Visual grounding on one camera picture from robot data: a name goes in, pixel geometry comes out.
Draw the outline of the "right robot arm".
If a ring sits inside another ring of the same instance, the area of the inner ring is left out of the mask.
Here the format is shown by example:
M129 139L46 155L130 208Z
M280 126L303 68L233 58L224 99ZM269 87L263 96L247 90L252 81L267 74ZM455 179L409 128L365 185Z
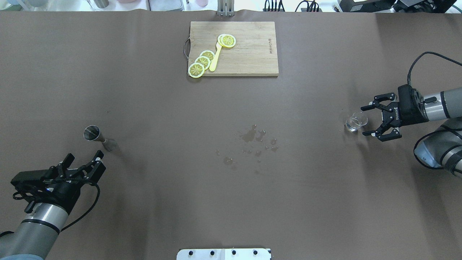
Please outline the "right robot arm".
M414 145L414 157L422 166L445 170L458 178L462 172L461 88L423 96L409 84L393 92L376 95L362 111L379 109L381 125L363 135L381 142L402 137L400 128L431 121L443 121L433 132L419 138Z

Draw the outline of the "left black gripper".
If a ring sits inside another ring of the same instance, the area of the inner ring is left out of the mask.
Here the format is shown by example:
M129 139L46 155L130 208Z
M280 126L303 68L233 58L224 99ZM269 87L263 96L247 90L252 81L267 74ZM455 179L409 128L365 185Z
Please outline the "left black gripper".
M57 167L18 173L12 180L15 200L25 200L25 213L32 213L39 203L51 204L71 213L84 184L98 183L106 171L104 153L98 150L93 159L77 169L69 169L75 157L68 153Z

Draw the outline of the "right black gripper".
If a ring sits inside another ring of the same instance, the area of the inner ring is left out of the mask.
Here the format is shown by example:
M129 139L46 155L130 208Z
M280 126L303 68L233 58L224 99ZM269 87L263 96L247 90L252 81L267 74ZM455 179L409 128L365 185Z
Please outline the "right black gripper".
M398 87L398 98L394 92L376 95L372 102L361 107L361 111L379 109L382 111L383 123L372 131L364 131L362 135L373 136L381 142L402 137L399 127L429 122L426 116L423 96L417 89L408 84Z

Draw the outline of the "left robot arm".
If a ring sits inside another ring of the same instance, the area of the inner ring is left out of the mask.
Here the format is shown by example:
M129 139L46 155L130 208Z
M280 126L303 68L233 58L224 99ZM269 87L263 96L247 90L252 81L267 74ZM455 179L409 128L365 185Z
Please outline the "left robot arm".
M1 233L2 260L44 260L58 235L70 225L66 221L74 209L81 188L97 188L95 206L100 196L98 181L106 170L104 153L98 150L86 164L71 169L74 156L69 153L62 162L48 169L19 172L11 184L13 198L25 200L25 218L15 231Z

